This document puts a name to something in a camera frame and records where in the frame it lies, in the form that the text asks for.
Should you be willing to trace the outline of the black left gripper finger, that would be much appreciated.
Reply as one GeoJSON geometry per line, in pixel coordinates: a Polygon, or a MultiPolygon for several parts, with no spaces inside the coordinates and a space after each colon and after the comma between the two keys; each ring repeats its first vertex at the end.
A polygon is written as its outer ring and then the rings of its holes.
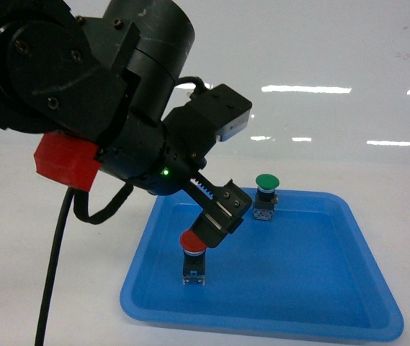
{"type": "Polygon", "coordinates": [[[226,219],[243,218],[252,206],[252,198],[230,179],[220,191],[220,209],[226,219]]]}
{"type": "Polygon", "coordinates": [[[192,224],[192,232],[209,248],[216,248],[224,238],[233,234],[243,223],[243,218],[226,219],[221,225],[207,213],[201,213],[192,224]]]}

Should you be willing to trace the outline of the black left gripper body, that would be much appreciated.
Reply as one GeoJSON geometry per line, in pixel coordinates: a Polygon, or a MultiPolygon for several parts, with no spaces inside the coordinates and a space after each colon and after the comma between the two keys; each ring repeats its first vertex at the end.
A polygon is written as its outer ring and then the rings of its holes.
{"type": "Polygon", "coordinates": [[[102,152],[102,170],[125,182],[109,204],[96,214],[96,222],[112,217],[134,187],[153,195],[170,195],[184,190],[217,222],[223,223],[220,191],[200,170],[206,154],[218,142],[195,119],[187,106],[173,109],[156,126],[130,114],[116,134],[105,131],[96,143],[102,152]]]}

